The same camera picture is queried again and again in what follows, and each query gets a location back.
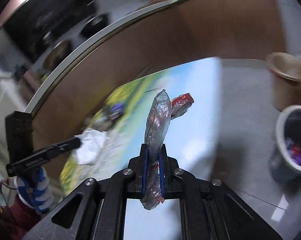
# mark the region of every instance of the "beige container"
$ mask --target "beige container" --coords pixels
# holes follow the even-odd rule
[[[266,57],[267,67],[273,77],[273,100],[278,110],[291,105],[301,105],[301,60],[276,52]]]

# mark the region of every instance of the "black cable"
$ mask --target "black cable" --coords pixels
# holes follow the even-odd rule
[[[3,198],[4,198],[5,204],[6,204],[8,210],[9,210],[11,216],[12,216],[12,219],[13,219],[14,222],[15,222],[15,225],[17,226],[16,219],[15,219],[15,217],[13,216],[13,213],[11,212],[11,210],[10,210],[10,208],[9,208],[9,205],[8,205],[7,202],[6,202],[6,198],[5,198],[4,194],[3,194],[3,191],[2,191],[2,185],[4,185],[5,187],[7,187],[7,188],[9,188],[9,189],[12,189],[12,190],[16,190],[16,188],[10,188],[9,186],[5,185],[3,182],[0,182],[0,193],[1,193],[1,195],[3,196]]]

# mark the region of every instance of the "crumpled plastic bag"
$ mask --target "crumpled plastic bag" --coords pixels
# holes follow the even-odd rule
[[[87,128],[82,134],[75,136],[81,140],[81,146],[73,151],[75,162],[81,165],[94,165],[108,138],[107,133]]]
[[[141,200],[145,209],[151,210],[164,202],[160,190],[158,157],[170,124],[170,120],[182,116],[194,103],[189,93],[174,98],[172,102],[165,90],[159,92],[147,117],[144,143],[148,147],[146,192]]]

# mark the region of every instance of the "dark red fabric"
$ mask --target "dark red fabric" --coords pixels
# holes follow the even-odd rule
[[[14,205],[10,207],[0,206],[0,223],[5,228],[12,240],[20,240],[34,225],[41,216],[32,208],[27,207],[16,195]]]

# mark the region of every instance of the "silver bolt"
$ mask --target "silver bolt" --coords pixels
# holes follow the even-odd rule
[[[95,183],[95,179],[93,179],[93,178],[88,178],[85,180],[85,184],[87,186],[93,185],[94,183]]]
[[[174,170],[174,173],[175,173],[176,175],[182,175],[182,174],[184,173],[184,170],[181,169],[181,168],[177,168],[177,169]]]
[[[214,186],[220,186],[222,184],[220,179],[212,179],[212,184]]]
[[[131,175],[133,173],[132,169],[124,169],[123,170],[124,175]]]

